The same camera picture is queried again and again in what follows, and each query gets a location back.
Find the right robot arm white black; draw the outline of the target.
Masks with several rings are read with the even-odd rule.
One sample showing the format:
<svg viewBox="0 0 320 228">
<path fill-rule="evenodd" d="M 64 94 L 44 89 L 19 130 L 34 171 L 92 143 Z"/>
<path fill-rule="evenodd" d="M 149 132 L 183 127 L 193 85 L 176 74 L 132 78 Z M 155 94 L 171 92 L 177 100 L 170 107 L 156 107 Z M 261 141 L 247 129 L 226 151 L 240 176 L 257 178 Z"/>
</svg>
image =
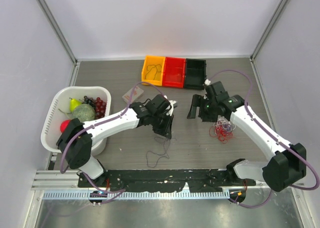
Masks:
<svg viewBox="0 0 320 228">
<path fill-rule="evenodd" d="M 217 122 L 225 118 L 242 130 L 262 151 L 265 162 L 237 159 L 227 165 L 226 181 L 233 186 L 244 179 L 265 182 L 280 192 L 306 176 L 305 147 L 292 144 L 266 125 L 240 95 L 230 96 L 218 81 L 205 87 L 205 95 L 194 94 L 188 119 Z"/>
</svg>

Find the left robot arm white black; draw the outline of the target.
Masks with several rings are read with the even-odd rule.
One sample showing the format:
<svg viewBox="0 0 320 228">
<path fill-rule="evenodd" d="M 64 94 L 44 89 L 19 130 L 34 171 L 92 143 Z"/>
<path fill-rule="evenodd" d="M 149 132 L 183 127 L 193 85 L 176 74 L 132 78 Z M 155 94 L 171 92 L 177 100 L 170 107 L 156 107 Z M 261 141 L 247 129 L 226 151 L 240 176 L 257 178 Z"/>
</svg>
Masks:
<svg viewBox="0 0 320 228">
<path fill-rule="evenodd" d="M 106 183 L 107 170 L 93 157 L 93 145 L 141 126 L 151 126 L 155 134 L 170 140 L 175 107 L 177 101 L 158 94 L 145 102 L 133 102 L 124 110 L 104 118 L 86 122 L 75 118 L 68 123 L 56 145 L 70 169 L 80 170 L 83 180 L 100 188 Z"/>
</svg>

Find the black plastic bin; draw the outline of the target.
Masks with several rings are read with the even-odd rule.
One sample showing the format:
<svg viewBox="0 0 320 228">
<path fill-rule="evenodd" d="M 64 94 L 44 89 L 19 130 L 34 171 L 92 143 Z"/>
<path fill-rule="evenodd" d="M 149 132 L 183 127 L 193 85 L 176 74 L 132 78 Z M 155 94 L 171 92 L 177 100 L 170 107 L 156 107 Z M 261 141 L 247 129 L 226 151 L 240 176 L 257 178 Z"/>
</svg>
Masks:
<svg viewBox="0 0 320 228">
<path fill-rule="evenodd" d="M 187 58 L 185 63 L 184 89 L 203 90 L 207 78 L 207 62 L 204 59 Z"/>
</svg>

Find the red plastic bin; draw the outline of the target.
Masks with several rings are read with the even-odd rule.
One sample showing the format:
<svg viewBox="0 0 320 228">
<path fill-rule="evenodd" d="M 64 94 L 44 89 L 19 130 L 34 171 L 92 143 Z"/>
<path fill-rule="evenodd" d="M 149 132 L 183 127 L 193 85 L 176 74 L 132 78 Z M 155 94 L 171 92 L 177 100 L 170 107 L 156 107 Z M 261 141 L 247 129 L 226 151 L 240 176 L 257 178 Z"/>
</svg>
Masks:
<svg viewBox="0 0 320 228">
<path fill-rule="evenodd" d="M 177 57 L 166 57 L 162 77 L 162 86 L 169 88 L 184 87 L 186 59 Z"/>
</svg>

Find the playing card box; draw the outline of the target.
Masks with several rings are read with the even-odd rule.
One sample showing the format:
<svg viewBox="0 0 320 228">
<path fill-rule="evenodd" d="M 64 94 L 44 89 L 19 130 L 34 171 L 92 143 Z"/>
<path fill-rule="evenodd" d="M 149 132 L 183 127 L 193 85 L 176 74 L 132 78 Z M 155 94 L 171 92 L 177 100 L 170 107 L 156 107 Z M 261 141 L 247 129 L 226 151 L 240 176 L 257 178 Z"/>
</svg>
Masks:
<svg viewBox="0 0 320 228">
<path fill-rule="evenodd" d="M 127 104 L 132 104 L 137 99 L 139 99 L 144 93 L 144 90 L 141 89 L 139 86 L 136 86 L 135 88 L 131 88 L 129 91 L 127 91 L 123 96 L 122 99 Z"/>
</svg>

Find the yellow plastic bin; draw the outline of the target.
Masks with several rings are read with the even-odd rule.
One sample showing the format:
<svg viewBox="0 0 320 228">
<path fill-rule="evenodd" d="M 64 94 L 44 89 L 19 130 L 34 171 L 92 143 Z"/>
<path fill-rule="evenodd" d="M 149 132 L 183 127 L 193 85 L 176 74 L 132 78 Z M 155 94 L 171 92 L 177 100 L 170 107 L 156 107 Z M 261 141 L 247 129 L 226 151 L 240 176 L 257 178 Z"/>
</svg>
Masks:
<svg viewBox="0 0 320 228">
<path fill-rule="evenodd" d="M 147 55 L 141 71 L 141 81 L 161 87 L 163 84 L 165 59 L 165 56 Z"/>
</svg>

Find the dark red grape bunch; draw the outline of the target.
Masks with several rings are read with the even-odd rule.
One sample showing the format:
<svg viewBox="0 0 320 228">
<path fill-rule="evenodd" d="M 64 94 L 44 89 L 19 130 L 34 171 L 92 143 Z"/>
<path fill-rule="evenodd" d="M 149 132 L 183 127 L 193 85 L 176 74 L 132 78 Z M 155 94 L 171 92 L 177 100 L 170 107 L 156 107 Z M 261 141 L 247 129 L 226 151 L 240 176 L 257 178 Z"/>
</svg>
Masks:
<svg viewBox="0 0 320 228">
<path fill-rule="evenodd" d="M 106 114 L 107 102 L 102 100 L 100 97 L 93 98 L 84 96 L 83 104 L 88 104 L 94 109 L 95 119 L 100 119 Z"/>
</svg>

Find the white plastic basket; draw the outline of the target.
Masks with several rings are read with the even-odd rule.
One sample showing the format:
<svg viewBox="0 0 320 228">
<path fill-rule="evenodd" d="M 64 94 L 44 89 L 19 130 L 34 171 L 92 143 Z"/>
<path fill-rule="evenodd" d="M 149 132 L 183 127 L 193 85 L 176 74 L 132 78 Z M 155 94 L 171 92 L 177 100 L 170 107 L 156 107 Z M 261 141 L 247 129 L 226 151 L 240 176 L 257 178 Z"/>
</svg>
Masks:
<svg viewBox="0 0 320 228">
<path fill-rule="evenodd" d="M 61 123 L 67 120 L 67 116 L 62 112 L 70 110 L 70 99 L 82 99 L 84 96 L 92 98 L 101 98 L 106 102 L 106 110 L 104 116 L 110 115 L 111 109 L 111 94 L 101 86 L 69 86 L 60 90 L 53 98 L 49 111 L 47 113 L 40 140 L 43 147 L 52 153 L 60 153 L 61 151 L 56 146 L 58 138 L 61 136 Z"/>
</svg>

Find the green melon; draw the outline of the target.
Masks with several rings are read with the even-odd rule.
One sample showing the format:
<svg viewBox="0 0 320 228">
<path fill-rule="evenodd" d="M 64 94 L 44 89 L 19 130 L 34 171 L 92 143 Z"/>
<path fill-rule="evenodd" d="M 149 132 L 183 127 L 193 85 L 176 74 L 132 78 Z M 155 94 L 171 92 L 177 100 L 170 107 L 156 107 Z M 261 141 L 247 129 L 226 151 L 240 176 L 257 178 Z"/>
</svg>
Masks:
<svg viewBox="0 0 320 228">
<path fill-rule="evenodd" d="M 71 113 L 74 119 L 80 122 L 93 121 L 96 117 L 95 110 L 89 104 L 78 105 Z"/>
</svg>

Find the green yellow pear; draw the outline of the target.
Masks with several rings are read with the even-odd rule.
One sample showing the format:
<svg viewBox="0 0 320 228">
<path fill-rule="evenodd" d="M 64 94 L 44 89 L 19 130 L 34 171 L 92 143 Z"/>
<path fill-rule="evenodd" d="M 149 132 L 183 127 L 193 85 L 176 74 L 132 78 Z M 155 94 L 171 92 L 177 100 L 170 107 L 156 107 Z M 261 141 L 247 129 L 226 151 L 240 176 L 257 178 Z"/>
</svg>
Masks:
<svg viewBox="0 0 320 228">
<path fill-rule="evenodd" d="M 69 102 L 69 110 L 70 112 L 73 112 L 79 105 L 81 105 L 82 102 L 75 98 L 70 98 Z"/>
</svg>

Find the red apple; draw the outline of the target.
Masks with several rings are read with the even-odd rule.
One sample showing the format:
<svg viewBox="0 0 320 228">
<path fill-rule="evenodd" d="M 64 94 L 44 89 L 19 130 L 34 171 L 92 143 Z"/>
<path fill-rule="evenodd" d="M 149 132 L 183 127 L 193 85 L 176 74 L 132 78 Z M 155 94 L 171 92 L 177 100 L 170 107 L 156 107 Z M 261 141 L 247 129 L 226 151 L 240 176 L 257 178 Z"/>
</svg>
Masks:
<svg viewBox="0 0 320 228">
<path fill-rule="evenodd" d="M 61 124 L 60 124 L 60 132 L 63 133 L 65 131 L 65 129 L 67 128 L 67 126 L 70 123 L 70 119 L 64 120 Z"/>
</svg>

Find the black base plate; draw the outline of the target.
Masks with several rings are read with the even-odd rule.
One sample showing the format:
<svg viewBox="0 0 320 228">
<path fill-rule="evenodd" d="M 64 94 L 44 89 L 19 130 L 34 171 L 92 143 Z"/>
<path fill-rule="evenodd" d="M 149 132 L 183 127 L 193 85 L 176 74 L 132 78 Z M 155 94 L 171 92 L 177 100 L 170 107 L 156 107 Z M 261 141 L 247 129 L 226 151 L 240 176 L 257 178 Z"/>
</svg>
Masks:
<svg viewBox="0 0 320 228">
<path fill-rule="evenodd" d="M 185 185 L 192 193 L 205 193 L 220 192 L 223 187 L 256 185 L 252 179 L 235 178 L 227 170 L 218 169 L 116 169 L 108 170 L 93 183 L 112 192 L 132 193 L 178 193 Z"/>
</svg>

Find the aluminium frame rail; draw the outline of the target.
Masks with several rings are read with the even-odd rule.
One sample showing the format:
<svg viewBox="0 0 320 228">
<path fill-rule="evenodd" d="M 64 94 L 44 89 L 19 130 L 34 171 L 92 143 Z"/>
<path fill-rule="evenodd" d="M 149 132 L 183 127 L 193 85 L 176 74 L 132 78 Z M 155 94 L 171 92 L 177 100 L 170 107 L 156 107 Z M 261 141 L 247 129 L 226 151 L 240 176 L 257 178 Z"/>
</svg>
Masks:
<svg viewBox="0 0 320 228">
<path fill-rule="evenodd" d="M 35 173 L 32 190 L 68 190 L 78 188 L 77 171 L 62 174 L 58 170 L 38 170 Z"/>
</svg>

